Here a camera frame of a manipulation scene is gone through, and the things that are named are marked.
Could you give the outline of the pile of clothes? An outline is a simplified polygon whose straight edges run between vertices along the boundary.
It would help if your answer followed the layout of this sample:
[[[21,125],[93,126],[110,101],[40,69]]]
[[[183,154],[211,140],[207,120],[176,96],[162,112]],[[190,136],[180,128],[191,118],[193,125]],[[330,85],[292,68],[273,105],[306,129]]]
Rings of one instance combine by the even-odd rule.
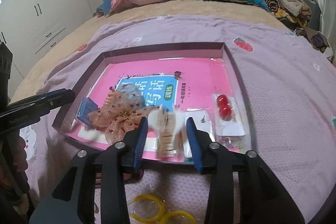
[[[304,36],[312,46],[327,55],[330,60],[333,52],[327,38],[320,31],[322,15],[318,4],[313,0],[264,0],[269,12],[282,24]]]

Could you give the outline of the beige dotted mesh bow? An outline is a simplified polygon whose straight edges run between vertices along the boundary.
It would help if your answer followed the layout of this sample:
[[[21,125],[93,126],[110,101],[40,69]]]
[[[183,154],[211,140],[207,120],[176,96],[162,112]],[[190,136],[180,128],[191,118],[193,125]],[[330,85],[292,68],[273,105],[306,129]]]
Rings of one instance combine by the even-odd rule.
[[[90,112],[88,119],[93,128],[103,132],[108,144],[112,145],[121,141],[127,132],[137,129],[141,119],[157,109],[158,106],[145,106],[142,96],[136,92],[111,89],[103,106]]]

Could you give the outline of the dark shallow cardboard box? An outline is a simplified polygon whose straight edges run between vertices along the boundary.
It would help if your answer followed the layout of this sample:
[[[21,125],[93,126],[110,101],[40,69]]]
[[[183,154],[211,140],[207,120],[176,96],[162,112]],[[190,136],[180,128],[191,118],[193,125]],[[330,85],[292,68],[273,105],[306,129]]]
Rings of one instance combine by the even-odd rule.
[[[89,64],[73,91],[72,104],[60,108],[53,128],[83,145],[104,150],[103,133],[78,120],[81,102],[98,107],[111,89],[133,84],[146,106],[177,109],[228,149],[257,148],[249,98],[226,44],[193,42],[103,52]]]

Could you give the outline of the red cherry earrings card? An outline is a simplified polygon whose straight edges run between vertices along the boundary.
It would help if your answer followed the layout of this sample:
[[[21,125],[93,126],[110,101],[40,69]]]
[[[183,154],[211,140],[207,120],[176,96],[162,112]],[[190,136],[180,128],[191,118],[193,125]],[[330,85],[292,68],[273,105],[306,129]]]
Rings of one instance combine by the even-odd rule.
[[[216,137],[242,137],[245,129],[236,100],[225,94],[212,94]]]

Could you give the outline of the pink book in box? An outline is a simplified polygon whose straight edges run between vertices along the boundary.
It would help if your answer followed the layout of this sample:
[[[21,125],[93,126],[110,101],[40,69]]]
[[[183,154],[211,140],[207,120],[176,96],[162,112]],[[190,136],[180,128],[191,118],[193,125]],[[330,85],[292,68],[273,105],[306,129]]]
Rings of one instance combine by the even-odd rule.
[[[215,136],[212,94],[232,96],[236,104],[238,102],[232,90],[233,80],[228,77],[225,65],[222,59],[205,57],[95,61],[73,88],[76,93],[74,102],[59,110],[54,128],[81,144],[107,149],[109,144],[102,132],[76,120],[80,102],[88,97],[99,108],[111,89],[134,85],[145,106],[163,105],[168,111],[175,107],[184,113],[207,110],[215,140],[219,140],[221,137]]]

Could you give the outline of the white wardrobe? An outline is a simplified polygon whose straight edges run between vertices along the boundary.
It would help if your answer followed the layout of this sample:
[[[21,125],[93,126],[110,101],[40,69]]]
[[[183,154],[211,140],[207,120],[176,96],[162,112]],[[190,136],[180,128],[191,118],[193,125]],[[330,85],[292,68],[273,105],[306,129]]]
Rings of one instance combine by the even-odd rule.
[[[13,54],[9,97],[42,57],[91,16],[87,0],[1,0],[1,43]]]

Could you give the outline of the cream and gold hair claw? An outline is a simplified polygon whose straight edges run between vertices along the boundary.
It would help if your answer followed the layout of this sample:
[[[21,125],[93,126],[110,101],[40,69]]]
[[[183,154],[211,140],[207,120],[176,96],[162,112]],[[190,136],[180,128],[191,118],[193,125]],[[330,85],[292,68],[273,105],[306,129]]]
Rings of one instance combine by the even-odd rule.
[[[148,125],[157,135],[157,156],[160,158],[173,157],[178,152],[180,142],[178,135],[185,127],[185,114],[173,107],[169,112],[160,105],[151,110],[148,115]]]

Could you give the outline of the yellow hoop earrings bag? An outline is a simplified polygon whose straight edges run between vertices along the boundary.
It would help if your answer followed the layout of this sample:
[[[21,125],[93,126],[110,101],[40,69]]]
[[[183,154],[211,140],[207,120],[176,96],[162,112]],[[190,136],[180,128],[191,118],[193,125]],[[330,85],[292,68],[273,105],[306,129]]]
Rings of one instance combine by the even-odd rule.
[[[127,199],[130,223],[200,223],[188,211],[176,208],[152,185],[133,198]]]

